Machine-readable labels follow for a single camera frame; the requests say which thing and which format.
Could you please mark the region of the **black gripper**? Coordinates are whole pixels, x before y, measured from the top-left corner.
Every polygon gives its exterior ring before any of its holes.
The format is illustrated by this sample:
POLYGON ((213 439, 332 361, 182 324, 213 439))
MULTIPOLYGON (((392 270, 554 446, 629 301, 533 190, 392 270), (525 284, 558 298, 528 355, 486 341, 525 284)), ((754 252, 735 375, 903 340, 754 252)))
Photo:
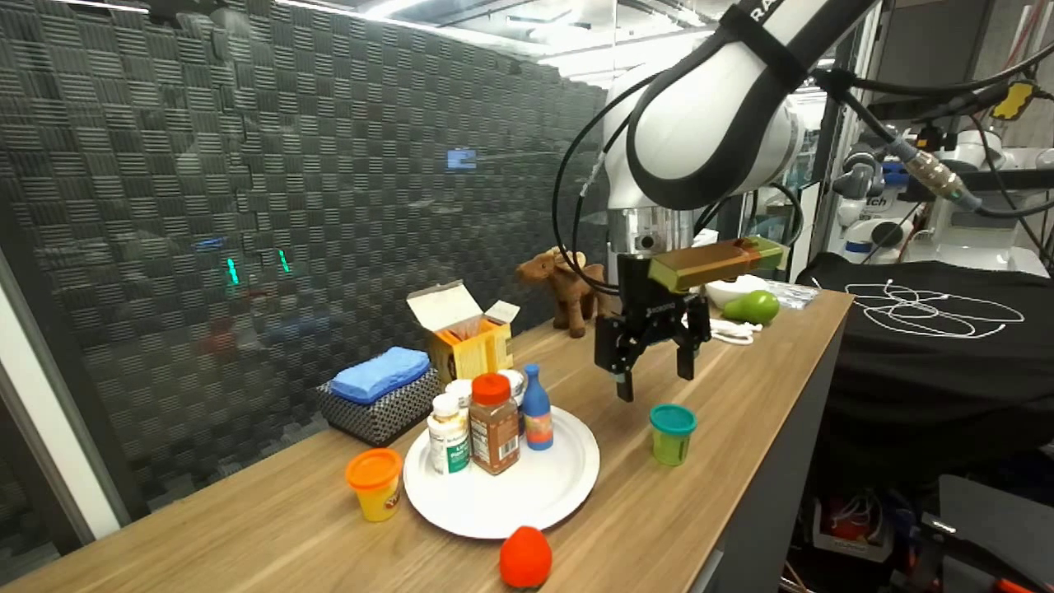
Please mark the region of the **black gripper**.
POLYGON ((696 379, 700 346, 713 340, 709 301, 669 292, 649 278, 649 263, 615 257, 618 313, 598 319, 598 366, 615 375, 615 394, 632 403, 632 366, 651 346, 672 340, 680 379, 696 379))

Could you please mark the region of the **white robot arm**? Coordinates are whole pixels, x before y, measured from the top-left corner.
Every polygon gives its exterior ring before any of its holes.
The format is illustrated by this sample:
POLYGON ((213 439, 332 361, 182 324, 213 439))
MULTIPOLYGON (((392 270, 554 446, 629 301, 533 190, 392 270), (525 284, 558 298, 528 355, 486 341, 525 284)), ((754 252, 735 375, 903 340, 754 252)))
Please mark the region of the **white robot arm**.
POLYGON ((593 358, 629 403, 632 366, 677 341, 696 375, 709 332, 700 280, 661 287, 651 263, 692 243, 688 218, 774 181, 802 146, 786 97, 875 0, 735 0, 713 36, 609 100, 602 111, 608 263, 618 311, 598 319, 593 358))

